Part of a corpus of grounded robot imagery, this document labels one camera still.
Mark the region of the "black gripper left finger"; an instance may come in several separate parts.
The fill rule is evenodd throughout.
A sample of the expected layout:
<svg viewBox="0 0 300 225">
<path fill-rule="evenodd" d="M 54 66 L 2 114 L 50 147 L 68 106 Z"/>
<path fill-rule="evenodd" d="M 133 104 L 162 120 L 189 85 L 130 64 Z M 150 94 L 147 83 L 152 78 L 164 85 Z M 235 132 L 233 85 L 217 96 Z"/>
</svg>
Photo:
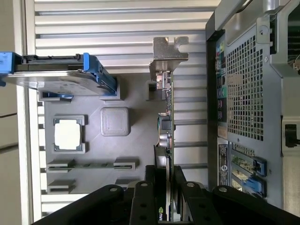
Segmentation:
<svg viewBox="0 0 300 225">
<path fill-rule="evenodd" d="M 37 225 L 155 225 L 155 166 L 126 190 L 106 185 L 35 222 Z"/>
</svg>

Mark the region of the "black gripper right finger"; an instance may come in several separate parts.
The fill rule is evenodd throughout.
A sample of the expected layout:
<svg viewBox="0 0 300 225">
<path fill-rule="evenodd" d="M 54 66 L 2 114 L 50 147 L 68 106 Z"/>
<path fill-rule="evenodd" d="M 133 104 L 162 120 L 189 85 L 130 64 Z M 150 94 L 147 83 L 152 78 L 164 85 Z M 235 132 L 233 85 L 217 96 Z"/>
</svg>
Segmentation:
<svg viewBox="0 0 300 225">
<path fill-rule="evenodd" d="M 264 200 L 229 186 L 207 191 L 187 181 L 180 166 L 174 167 L 174 181 L 181 193 L 182 215 L 195 225 L 283 225 L 282 210 Z"/>
</svg>

